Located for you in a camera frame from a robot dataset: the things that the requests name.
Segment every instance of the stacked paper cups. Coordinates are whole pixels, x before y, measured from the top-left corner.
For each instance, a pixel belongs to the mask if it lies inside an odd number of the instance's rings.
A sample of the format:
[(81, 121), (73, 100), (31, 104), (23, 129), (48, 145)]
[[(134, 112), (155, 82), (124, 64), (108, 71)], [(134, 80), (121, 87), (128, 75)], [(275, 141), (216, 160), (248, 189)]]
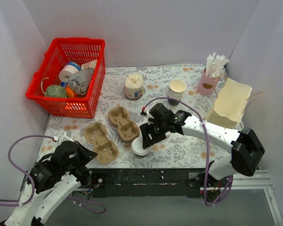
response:
[[(173, 99), (181, 100), (185, 90), (186, 90), (185, 82), (183, 82), (180, 79), (173, 79), (172, 81), (170, 81), (168, 95)], [(179, 102), (176, 100), (169, 100), (169, 104), (172, 106), (177, 106)]]

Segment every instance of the white container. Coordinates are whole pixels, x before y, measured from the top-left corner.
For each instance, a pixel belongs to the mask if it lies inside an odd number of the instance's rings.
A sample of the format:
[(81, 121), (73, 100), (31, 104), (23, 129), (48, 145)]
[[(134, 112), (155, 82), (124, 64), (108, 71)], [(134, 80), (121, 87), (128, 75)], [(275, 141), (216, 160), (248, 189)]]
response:
[(131, 100), (137, 100), (143, 95), (143, 77), (141, 74), (130, 74), (126, 77), (124, 94)]

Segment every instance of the black base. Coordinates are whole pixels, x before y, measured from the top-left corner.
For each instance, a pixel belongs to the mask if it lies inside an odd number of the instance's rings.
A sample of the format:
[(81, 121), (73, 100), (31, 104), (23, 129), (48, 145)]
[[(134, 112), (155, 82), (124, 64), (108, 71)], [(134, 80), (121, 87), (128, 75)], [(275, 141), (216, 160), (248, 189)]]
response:
[(188, 185), (188, 173), (204, 169), (90, 169), (91, 179), (105, 174), (105, 183), (93, 189), (93, 198), (120, 196), (187, 196), (201, 198), (200, 188)]

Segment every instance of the white label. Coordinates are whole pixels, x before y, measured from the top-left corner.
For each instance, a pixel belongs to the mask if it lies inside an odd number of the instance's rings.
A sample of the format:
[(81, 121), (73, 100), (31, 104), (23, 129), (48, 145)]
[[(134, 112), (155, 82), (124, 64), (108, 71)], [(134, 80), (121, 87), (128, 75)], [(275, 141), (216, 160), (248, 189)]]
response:
[(73, 158), (73, 157), (75, 157), (75, 156), (76, 156), (76, 153), (71, 154), (71, 155), (69, 156), (69, 159), (71, 159), (71, 158)]
[(71, 132), (70, 131), (68, 131), (68, 130), (65, 130), (65, 135), (67, 136), (67, 137), (71, 137)]

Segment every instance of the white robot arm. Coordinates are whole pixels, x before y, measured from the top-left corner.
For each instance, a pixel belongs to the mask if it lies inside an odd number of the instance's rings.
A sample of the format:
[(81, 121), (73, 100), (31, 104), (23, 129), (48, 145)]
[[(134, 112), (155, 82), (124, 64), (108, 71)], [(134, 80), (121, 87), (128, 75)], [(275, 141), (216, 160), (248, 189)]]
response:
[[(175, 114), (163, 104), (156, 104), (147, 114), (148, 123), (140, 126), (143, 137), (143, 148), (146, 149), (166, 138), (167, 132), (205, 140), (202, 122), (191, 113), (177, 111)], [(254, 131), (244, 128), (243, 131), (227, 129), (212, 123), (204, 122), (210, 143), (215, 144), (231, 155), (217, 162), (212, 162), (209, 177), (219, 181), (235, 173), (253, 176), (265, 150)]]
[(42, 226), (68, 195), (90, 183), (91, 171), (85, 165), (97, 154), (73, 141), (67, 133), (61, 136), (58, 144), (55, 152), (44, 156), (30, 172), (35, 183), (32, 200), (21, 205), (32, 193), (32, 185), (27, 181), (19, 206), (0, 226)]

